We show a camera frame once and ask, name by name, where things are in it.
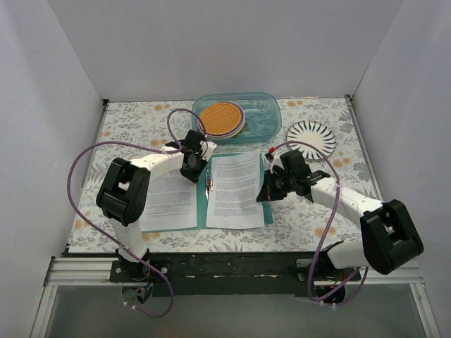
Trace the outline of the teal plastic folder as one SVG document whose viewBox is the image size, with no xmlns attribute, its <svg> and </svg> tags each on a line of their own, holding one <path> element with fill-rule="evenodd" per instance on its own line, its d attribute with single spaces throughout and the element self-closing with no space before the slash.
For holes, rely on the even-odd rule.
<svg viewBox="0 0 451 338">
<path fill-rule="evenodd" d="M 193 229 L 185 230 L 200 230 L 206 227 L 206 213 L 208 207 L 208 200 L 206 200 L 206 173 L 202 173 L 200 176 L 200 181 L 197 185 L 197 226 Z M 264 225 L 270 225 L 273 222 L 273 216 L 271 212 L 271 207 L 268 203 L 261 202 L 264 212 Z"/>
</svg>

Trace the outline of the silver folder clip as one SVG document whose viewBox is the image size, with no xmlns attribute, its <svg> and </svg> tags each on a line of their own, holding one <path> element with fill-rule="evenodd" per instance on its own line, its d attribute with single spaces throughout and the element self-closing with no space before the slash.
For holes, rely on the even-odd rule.
<svg viewBox="0 0 451 338">
<path fill-rule="evenodd" d="M 209 194 L 213 187 L 213 178 L 209 169 L 206 169 L 206 200 L 209 200 Z"/>
</svg>

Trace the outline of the printed paper stack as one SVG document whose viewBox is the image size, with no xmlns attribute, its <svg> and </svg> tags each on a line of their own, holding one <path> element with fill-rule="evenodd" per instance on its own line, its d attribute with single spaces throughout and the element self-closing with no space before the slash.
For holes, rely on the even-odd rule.
<svg viewBox="0 0 451 338">
<path fill-rule="evenodd" d="M 215 156 L 211 162 L 206 227 L 250 230 L 264 226 L 263 206 L 257 201 L 261 184 L 261 155 L 248 151 Z"/>
</svg>

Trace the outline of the printed paper sheet top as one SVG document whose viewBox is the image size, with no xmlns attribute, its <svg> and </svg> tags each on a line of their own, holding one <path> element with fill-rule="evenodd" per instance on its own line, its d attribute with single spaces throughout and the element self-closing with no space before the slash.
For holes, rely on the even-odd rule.
<svg viewBox="0 0 451 338">
<path fill-rule="evenodd" d="M 197 185 L 178 170 L 150 182 L 140 226 L 143 232 L 196 228 Z"/>
</svg>

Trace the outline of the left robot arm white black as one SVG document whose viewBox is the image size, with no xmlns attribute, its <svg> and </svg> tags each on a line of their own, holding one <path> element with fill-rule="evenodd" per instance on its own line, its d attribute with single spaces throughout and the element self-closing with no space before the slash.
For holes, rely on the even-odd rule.
<svg viewBox="0 0 451 338">
<path fill-rule="evenodd" d="M 216 148 L 217 144 L 200 132 L 189 130 L 184 139 L 165 144 L 155 154 L 131 161 L 115 158 L 110 164 L 96 205 L 113 226 L 120 242 L 117 254 L 121 269 L 132 280 L 141 282 L 150 272 L 149 250 L 140 227 L 149 184 L 174 170 L 198 182 Z"/>
</svg>

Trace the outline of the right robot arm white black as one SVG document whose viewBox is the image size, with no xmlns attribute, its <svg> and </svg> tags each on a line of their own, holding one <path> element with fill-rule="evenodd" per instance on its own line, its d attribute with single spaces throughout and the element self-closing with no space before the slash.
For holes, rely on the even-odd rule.
<svg viewBox="0 0 451 338">
<path fill-rule="evenodd" d="M 424 244 L 401 201 L 379 201 L 342 187 L 330 174 L 312 171 L 297 150 L 278 157 L 269 151 L 265 157 L 271 168 L 264 173 L 258 202 L 280 201 L 294 192 L 359 227 L 360 241 L 331 244 L 320 252 L 319 271 L 327 280 L 338 278 L 345 268 L 369 267 L 388 275 L 424 252 Z"/>
</svg>

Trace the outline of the blue striped white plate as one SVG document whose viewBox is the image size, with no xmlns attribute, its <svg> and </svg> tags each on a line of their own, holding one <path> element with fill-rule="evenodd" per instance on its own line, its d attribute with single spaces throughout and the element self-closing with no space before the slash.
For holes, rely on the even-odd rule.
<svg viewBox="0 0 451 338">
<path fill-rule="evenodd" d="M 291 125 L 288 128 L 286 138 L 288 141 L 310 144 L 325 156 L 330 156 L 337 145 L 332 130 L 328 126 L 313 120 L 302 120 Z M 290 144 L 289 147 L 300 151 L 306 160 L 317 161 L 323 159 L 315 149 L 303 144 Z"/>
</svg>

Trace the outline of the orange woven round coaster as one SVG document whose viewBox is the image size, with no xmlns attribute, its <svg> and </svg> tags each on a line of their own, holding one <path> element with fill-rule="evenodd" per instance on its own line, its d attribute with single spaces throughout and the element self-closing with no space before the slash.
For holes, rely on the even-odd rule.
<svg viewBox="0 0 451 338">
<path fill-rule="evenodd" d="M 207 137 L 227 139 L 238 134 L 245 124 L 245 112 L 233 102 L 207 106 L 199 115 L 197 126 Z"/>
</svg>

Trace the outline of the clear teal plastic container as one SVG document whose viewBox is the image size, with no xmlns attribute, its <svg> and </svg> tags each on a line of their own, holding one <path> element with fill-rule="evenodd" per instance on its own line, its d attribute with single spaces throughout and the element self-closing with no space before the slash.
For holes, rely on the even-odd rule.
<svg viewBox="0 0 451 338">
<path fill-rule="evenodd" d="M 263 92 L 206 95 L 192 111 L 192 129 L 217 144 L 262 143 L 281 128 L 278 102 Z"/>
</svg>

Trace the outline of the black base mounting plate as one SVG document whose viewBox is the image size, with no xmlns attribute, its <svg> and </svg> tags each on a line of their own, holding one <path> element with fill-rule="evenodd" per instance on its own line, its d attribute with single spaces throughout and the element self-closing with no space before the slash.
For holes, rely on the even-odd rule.
<svg viewBox="0 0 451 338">
<path fill-rule="evenodd" d="M 176 296 L 292 294 L 307 296 L 312 252 L 151 253 L 148 261 Z"/>
</svg>

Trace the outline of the aluminium frame rail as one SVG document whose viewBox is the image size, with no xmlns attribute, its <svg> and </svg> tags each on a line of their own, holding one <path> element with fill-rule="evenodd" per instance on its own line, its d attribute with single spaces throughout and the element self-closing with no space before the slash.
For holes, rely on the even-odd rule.
<svg viewBox="0 0 451 338">
<path fill-rule="evenodd" d="M 114 285 L 109 280 L 114 258 L 53 258 L 44 278 L 45 286 L 103 286 Z M 389 275 L 370 268 L 366 284 L 423 284 L 423 275 L 411 261 Z"/>
</svg>

